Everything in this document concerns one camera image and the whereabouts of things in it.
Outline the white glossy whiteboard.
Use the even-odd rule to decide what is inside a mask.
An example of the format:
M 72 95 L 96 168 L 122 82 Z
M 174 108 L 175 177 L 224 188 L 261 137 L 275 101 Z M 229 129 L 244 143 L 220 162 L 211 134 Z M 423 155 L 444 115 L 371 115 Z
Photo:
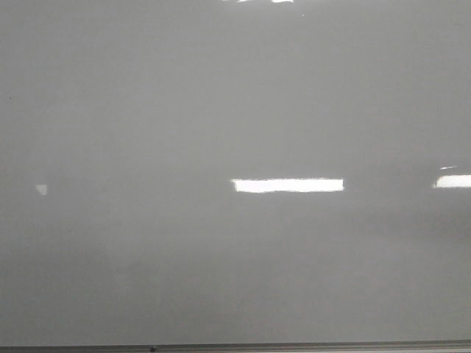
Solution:
M 466 340 L 468 1 L 3 1 L 1 344 Z

